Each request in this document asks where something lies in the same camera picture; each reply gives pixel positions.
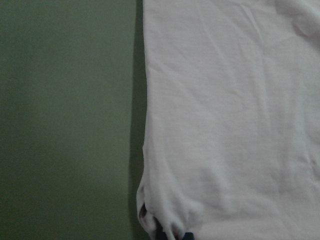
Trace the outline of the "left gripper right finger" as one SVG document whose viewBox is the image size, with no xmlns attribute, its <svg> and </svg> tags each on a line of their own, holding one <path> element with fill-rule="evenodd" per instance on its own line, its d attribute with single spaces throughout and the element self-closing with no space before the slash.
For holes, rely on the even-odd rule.
<svg viewBox="0 0 320 240">
<path fill-rule="evenodd" d="M 186 232 L 182 240 L 195 240 L 194 234 L 192 232 Z"/>
</svg>

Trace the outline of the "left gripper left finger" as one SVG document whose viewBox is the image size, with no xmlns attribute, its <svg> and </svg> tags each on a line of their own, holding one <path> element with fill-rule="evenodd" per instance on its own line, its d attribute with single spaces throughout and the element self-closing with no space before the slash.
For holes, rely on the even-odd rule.
<svg viewBox="0 0 320 240">
<path fill-rule="evenodd" d="M 158 221 L 158 219 L 154 217 L 153 220 L 155 222 L 155 231 L 154 231 L 155 240 L 168 240 L 167 235 L 164 232 L 163 227 Z"/>
</svg>

